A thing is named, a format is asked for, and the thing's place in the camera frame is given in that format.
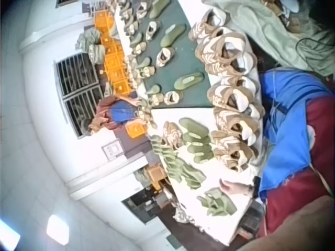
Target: orange crate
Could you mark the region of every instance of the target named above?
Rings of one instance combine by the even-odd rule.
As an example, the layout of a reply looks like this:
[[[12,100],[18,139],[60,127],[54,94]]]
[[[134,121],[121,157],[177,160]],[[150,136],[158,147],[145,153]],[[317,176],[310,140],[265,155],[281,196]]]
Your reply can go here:
[[[108,34],[101,35],[100,40],[101,40],[101,44],[104,46],[110,46],[110,45],[115,46],[114,39],[111,38]]]
[[[128,135],[134,139],[146,133],[146,128],[142,124],[130,124],[126,126]]]
[[[105,55],[105,68],[107,71],[117,67],[123,67],[123,55],[119,53]]]
[[[109,29],[111,29],[113,27],[113,25],[114,25],[114,17],[108,15],[106,17],[106,19],[107,19],[107,26],[108,26]]]
[[[97,27],[97,28],[107,27],[107,29],[108,29],[107,17],[108,17],[107,11],[98,12],[95,15],[95,19],[94,19],[95,27]]]
[[[114,55],[114,54],[117,54],[116,46],[113,44],[106,46],[106,55]]]
[[[113,89],[122,95],[129,95],[131,92],[127,79],[113,81]]]
[[[108,69],[107,75],[112,82],[127,79],[125,69],[123,67]]]

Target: fluorescent light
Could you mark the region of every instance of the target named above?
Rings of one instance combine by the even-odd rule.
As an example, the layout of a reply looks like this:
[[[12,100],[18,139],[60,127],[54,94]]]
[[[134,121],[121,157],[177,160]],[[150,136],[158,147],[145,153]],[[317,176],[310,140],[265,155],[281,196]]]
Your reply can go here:
[[[0,243],[5,250],[13,251],[20,240],[20,235],[0,220]]]
[[[69,226],[56,215],[49,218],[47,234],[62,245],[69,243]]]

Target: red sleeve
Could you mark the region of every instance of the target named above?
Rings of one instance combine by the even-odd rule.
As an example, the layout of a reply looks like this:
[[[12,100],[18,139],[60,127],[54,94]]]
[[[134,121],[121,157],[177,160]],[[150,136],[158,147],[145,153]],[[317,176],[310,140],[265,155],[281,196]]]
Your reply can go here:
[[[322,97],[306,108],[307,124],[315,131],[315,142],[310,150],[313,167],[334,188],[334,99]],[[321,196],[329,195],[319,176],[311,168],[291,176],[277,189],[267,192],[265,214],[267,233],[273,233],[292,213]],[[264,236],[264,222],[259,236]]]

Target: hand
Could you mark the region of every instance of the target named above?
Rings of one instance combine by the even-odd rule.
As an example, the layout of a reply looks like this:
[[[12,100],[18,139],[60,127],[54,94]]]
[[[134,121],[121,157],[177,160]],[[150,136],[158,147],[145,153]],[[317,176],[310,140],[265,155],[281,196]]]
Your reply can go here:
[[[227,193],[229,195],[235,195],[241,193],[243,195],[247,195],[248,193],[248,185],[237,183],[237,182],[229,182],[226,180],[220,179],[220,189],[222,192]]]
[[[141,104],[141,98],[131,98],[129,103],[133,106],[139,106]]]

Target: metal window grille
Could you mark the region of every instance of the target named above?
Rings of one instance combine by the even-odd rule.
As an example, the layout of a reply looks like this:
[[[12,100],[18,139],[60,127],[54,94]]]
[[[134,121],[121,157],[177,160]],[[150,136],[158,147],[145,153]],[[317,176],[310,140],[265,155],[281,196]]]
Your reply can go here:
[[[96,70],[87,53],[66,58],[55,64],[58,91],[69,121],[78,138],[84,136],[81,123],[96,113],[103,93]]]

